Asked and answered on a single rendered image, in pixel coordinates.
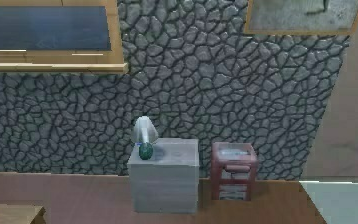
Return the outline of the green base table lamp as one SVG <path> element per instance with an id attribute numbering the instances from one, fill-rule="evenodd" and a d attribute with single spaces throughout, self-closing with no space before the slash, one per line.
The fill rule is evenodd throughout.
<path id="1" fill-rule="evenodd" d="M 153 156 L 153 143 L 159 134 L 148 116 L 139 117 L 133 128 L 133 142 L 139 147 L 138 155 L 142 160 L 149 160 Z"/>

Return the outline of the grey bedside cabinet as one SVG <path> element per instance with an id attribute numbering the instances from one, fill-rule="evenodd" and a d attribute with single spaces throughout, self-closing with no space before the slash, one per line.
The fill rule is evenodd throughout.
<path id="1" fill-rule="evenodd" d="M 197 212 L 199 140 L 159 138 L 149 160 L 135 145 L 127 163 L 131 198 L 139 213 Z"/>

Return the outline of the red wooden side table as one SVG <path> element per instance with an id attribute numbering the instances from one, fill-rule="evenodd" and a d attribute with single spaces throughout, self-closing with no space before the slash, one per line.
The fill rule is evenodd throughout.
<path id="1" fill-rule="evenodd" d="M 211 154 L 211 198 L 251 200 L 259 161 L 250 143 L 214 142 Z"/>

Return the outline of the wooden framed window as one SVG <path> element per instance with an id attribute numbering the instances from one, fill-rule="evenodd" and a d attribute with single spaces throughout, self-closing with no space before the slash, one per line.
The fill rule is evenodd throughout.
<path id="1" fill-rule="evenodd" d="M 0 0 L 0 71 L 128 71 L 117 0 Z"/>

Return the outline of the light wooden furniture top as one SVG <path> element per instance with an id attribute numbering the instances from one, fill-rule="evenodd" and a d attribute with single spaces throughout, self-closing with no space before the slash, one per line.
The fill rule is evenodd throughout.
<path id="1" fill-rule="evenodd" d="M 46 224 L 43 206 L 0 204 L 0 224 Z"/>

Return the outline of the wooden framed wall picture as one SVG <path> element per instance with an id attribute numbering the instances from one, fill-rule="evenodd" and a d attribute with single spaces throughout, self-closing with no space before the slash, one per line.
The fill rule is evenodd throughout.
<path id="1" fill-rule="evenodd" d="M 244 32 L 263 35 L 351 35 L 358 0 L 249 0 Z"/>

